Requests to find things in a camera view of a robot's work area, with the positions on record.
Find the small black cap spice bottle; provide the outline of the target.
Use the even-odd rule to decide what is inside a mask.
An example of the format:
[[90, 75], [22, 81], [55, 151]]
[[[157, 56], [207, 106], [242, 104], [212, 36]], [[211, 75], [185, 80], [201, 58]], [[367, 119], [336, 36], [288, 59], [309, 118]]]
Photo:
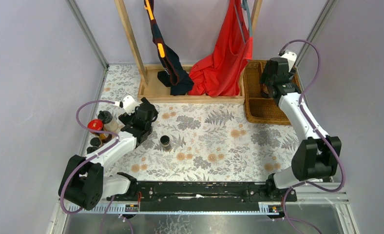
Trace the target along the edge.
[[167, 135], [163, 135], [161, 138], [160, 138], [160, 144], [162, 146], [162, 149], [164, 151], [170, 151], [172, 149], [172, 146], [171, 146], [171, 140], [170, 140], [170, 137], [167, 136]]

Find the red lid sauce jar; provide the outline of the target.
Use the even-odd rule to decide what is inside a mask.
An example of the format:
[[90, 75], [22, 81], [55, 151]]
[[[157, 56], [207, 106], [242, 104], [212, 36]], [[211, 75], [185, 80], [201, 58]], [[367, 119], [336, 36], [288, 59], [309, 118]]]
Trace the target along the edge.
[[263, 98], [270, 98], [270, 96], [269, 96], [269, 91], [268, 91], [268, 88], [267, 88], [266, 86], [263, 86], [263, 87], [261, 88], [261, 96], [262, 96]]

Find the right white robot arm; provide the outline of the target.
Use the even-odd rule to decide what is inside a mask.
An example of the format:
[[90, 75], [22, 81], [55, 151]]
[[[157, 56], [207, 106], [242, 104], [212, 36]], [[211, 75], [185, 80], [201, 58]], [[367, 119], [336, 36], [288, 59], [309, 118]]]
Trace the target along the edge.
[[299, 141], [291, 166], [269, 177], [277, 189], [335, 175], [341, 151], [341, 140], [330, 136], [312, 116], [305, 102], [300, 100], [302, 92], [292, 81], [293, 75], [289, 60], [275, 57], [266, 62], [260, 76], [260, 84], [286, 115]]

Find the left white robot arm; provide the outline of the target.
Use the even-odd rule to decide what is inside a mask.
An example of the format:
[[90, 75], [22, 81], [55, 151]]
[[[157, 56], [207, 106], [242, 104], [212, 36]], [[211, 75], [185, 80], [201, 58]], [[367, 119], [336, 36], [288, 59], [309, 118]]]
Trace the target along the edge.
[[145, 97], [137, 102], [131, 95], [122, 101], [113, 101], [113, 105], [124, 109], [119, 120], [124, 124], [119, 133], [109, 132], [114, 138], [100, 149], [87, 156], [72, 156], [66, 166], [58, 195], [61, 209], [68, 215], [65, 202], [69, 201], [81, 210], [93, 209], [101, 199], [114, 195], [136, 197], [136, 179], [126, 173], [105, 176], [104, 172], [120, 158], [130, 153], [152, 133], [152, 123], [156, 121], [158, 111]]

